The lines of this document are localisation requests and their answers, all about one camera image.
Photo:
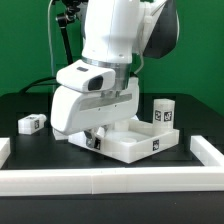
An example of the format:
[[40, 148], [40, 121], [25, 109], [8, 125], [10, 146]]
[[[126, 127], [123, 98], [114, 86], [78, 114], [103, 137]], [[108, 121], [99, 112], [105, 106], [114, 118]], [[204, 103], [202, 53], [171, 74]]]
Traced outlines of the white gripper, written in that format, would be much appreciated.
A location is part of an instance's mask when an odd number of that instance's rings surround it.
[[138, 109], [138, 79], [131, 77], [125, 90], [114, 89], [115, 70], [78, 60], [59, 70], [51, 109], [51, 125], [64, 135], [85, 131], [86, 145], [100, 149], [92, 128], [133, 117]]

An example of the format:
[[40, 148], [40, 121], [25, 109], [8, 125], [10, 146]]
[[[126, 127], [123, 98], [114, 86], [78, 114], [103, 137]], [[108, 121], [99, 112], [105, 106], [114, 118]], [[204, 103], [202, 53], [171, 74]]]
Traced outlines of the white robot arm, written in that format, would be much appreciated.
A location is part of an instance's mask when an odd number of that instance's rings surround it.
[[70, 135], [95, 132], [138, 110], [138, 79], [130, 75], [132, 55], [161, 58], [176, 46], [179, 19], [175, 0], [89, 0], [82, 58], [59, 70], [51, 125]]

